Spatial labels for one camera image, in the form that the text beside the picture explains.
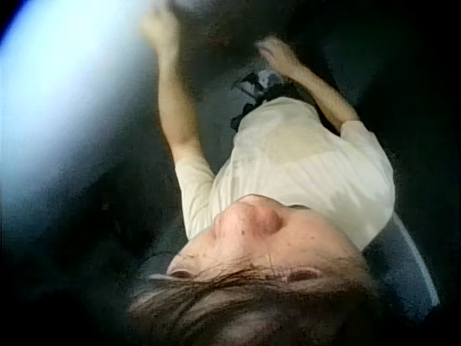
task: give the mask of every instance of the dark background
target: dark background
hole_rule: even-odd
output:
[[[255,6],[275,11],[278,7],[269,2]],[[11,1],[2,10],[2,31],[21,3]],[[396,211],[426,261],[442,306],[452,306],[460,289],[454,12],[443,1],[292,1],[285,6],[290,6],[284,12],[286,22],[255,17],[246,26],[211,7],[208,16],[215,20],[215,35],[230,37],[227,48],[215,49],[228,49],[226,56],[244,59],[246,52],[233,56],[233,41],[275,31],[354,103],[395,167]],[[250,11],[238,5],[228,9],[240,10]],[[269,10],[266,15],[274,17]],[[249,34],[246,27],[256,29]],[[364,48],[370,46],[377,56]],[[191,79],[200,97],[210,77],[205,71],[218,75],[226,62],[204,65],[210,57],[198,58],[202,65]],[[151,126],[147,121],[141,125]],[[133,143],[153,134],[158,135],[155,126]],[[180,225],[172,166],[159,164],[168,154],[161,151],[152,159],[149,146],[133,146],[141,152],[131,152],[78,194],[60,199],[65,211],[48,232],[33,241],[18,236],[13,247],[2,247],[2,311],[6,334],[16,341],[135,341],[125,326],[127,299],[122,293],[165,224]],[[11,229],[2,231],[15,232],[14,223],[4,222],[8,217],[2,213],[2,228],[8,224]]]

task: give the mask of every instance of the white shirt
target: white shirt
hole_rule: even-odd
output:
[[[255,193],[284,205],[305,205],[334,221],[364,249],[393,213],[393,169],[360,121],[341,137],[324,128],[314,107],[280,97],[241,122],[218,175],[202,156],[176,163],[189,239],[232,202]]]

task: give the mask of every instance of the brown hair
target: brown hair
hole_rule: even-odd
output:
[[[207,282],[153,275],[130,315],[146,345],[374,345],[374,285],[344,268],[293,283],[257,269]]]

